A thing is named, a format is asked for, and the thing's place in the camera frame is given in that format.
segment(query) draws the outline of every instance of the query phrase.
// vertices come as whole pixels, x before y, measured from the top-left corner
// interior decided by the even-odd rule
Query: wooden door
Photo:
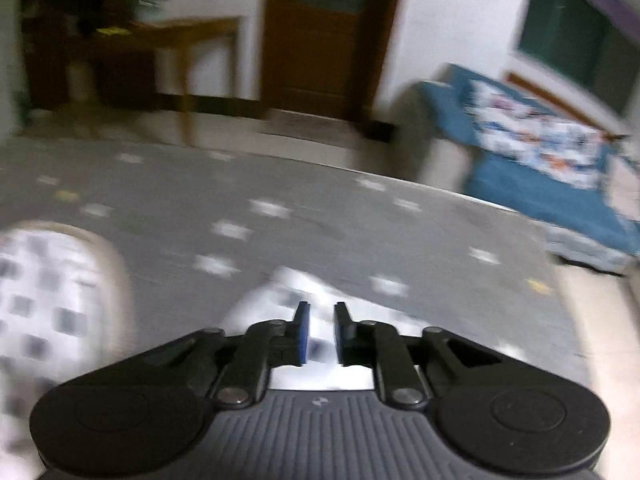
[[[380,77],[395,6],[396,0],[267,0],[264,104],[359,120]]]

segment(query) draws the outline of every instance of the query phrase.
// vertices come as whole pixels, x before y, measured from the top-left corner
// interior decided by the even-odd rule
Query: ribbed gray plate
[[[50,471],[41,480],[72,480]],[[191,453],[136,480],[488,480],[453,453],[427,418],[374,392],[270,390],[259,405],[219,414]],[[583,471],[562,480],[594,480]]]

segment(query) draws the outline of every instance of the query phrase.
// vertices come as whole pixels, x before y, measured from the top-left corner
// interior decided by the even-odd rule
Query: wooden table
[[[240,18],[179,18],[153,25],[135,25],[127,29],[126,34],[95,33],[88,39],[66,38],[65,49],[71,62],[86,63],[91,59],[100,59],[122,54],[166,48],[175,50],[176,69],[180,79],[182,97],[180,101],[180,131],[182,141],[193,146],[193,118],[191,110],[193,97],[189,92],[189,72],[192,57],[191,48],[203,41],[220,36],[230,40],[229,79],[230,94],[234,102],[238,98],[238,29]],[[100,137],[95,122],[88,114],[90,102],[97,101],[97,93],[90,92],[87,100],[73,98],[76,116],[88,127],[92,137]]]

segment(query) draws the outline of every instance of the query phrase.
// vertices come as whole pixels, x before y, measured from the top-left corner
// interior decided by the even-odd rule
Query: blue sofa
[[[407,133],[400,128],[401,138],[398,142],[416,145],[428,137],[424,142],[445,139],[462,147],[470,154],[470,163],[462,188],[458,191],[544,222],[547,248],[553,253],[601,270],[624,273],[640,252],[640,235],[634,225],[616,215],[606,204],[600,190],[576,189],[513,160],[482,150],[474,118],[465,111],[471,80],[485,81],[518,101],[548,114],[555,113],[511,86],[461,66],[451,65],[444,78],[446,85],[441,82],[419,82],[412,87],[412,106],[422,109],[420,120],[429,123],[429,126],[416,126],[418,111],[413,110],[412,138],[403,139]],[[415,131],[418,129],[428,131],[428,135],[417,135]],[[420,151],[424,154],[429,150],[420,150],[418,147],[417,152]],[[606,172],[609,153],[613,153],[613,149],[607,144],[599,161],[599,169],[603,173]]]

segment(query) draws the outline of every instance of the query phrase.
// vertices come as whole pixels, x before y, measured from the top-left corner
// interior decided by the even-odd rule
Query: black baseboard
[[[161,110],[180,111],[179,95],[158,94],[158,107]],[[262,118],[262,106],[260,101],[250,99],[232,99],[231,97],[217,97],[194,95],[193,111],[201,114],[217,114],[250,119]]]
[[[362,127],[362,134],[370,140],[391,142],[394,136],[395,129],[396,126],[391,123],[383,123],[382,121],[369,121]]]

